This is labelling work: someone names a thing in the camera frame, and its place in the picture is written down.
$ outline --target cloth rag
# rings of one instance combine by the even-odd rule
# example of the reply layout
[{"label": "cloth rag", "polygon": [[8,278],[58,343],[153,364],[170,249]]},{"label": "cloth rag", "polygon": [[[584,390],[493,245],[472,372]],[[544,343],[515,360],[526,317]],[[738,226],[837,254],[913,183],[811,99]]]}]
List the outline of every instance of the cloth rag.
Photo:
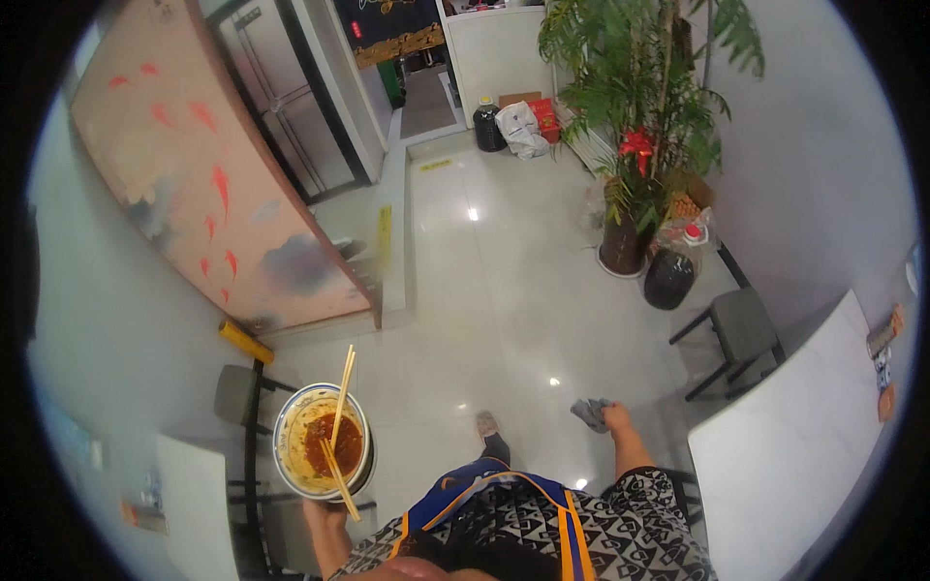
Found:
[{"label": "cloth rag", "polygon": [[593,429],[599,434],[608,432],[607,425],[604,423],[604,414],[602,410],[610,407],[611,402],[604,398],[600,400],[577,400],[572,403],[572,414],[581,418],[581,421],[588,424],[588,428]]}]

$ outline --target foot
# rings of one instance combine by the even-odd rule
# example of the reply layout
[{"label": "foot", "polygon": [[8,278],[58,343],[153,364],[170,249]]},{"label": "foot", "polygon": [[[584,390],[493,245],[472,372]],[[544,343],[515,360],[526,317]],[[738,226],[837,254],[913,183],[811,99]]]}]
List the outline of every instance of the foot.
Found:
[{"label": "foot", "polygon": [[498,425],[498,419],[494,417],[494,414],[488,412],[487,410],[478,412],[478,415],[474,419],[475,429],[478,431],[478,437],[481,438],[481,442],[485,442],[485,438],[493,436],[494,434],[500,431],[500,426]]}]

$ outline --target hand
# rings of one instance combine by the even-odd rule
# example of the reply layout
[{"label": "hand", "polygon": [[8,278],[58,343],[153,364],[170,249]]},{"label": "hand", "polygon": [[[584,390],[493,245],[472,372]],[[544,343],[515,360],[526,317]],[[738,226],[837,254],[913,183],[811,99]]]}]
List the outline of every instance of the hand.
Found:
[{"label": "hand", "polygon": [[349,510],[341,503],[331,504],[309,498],[303,500],[303,516],[311,532],[345,530],[348,514]]},{"label": "hand", "polygon": [[609,407],[601,410],[604,415],[604,423],[611,434],[616,434],[631,427],[630,410],[620,402],[613,402]]}]

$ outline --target red bow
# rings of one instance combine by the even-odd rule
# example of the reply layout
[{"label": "red bow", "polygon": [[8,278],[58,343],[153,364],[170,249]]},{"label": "red bow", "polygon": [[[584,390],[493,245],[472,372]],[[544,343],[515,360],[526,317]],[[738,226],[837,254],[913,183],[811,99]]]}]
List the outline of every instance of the red bow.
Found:
[{"label": "red bow", "polygon": [[640,174],[645,178],[645,164],[646,158],[652,155],[652,141],[645,134],[645,127],[640,125],[640,128],[636,133],[632,131],[627,131],[625,136],[626,141],[620,144],[620,155],[626,155],[627,153],[636,153],[639,156],[637,163],[639,164]]}]

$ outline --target yellow roll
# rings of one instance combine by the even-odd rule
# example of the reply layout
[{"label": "yellow roll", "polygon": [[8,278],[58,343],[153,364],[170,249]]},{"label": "yellow roll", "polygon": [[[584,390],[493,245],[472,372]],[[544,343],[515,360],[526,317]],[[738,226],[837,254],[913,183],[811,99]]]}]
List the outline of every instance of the yellow roll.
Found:
[{"label": "yellow roll", "polygon": [[246,335],[242,329],[229,321],[223,321],[219,325],[219,335],[226,337],[230,343],[266,365],[270,365],[274,361],[274,352],[272,350]]}]

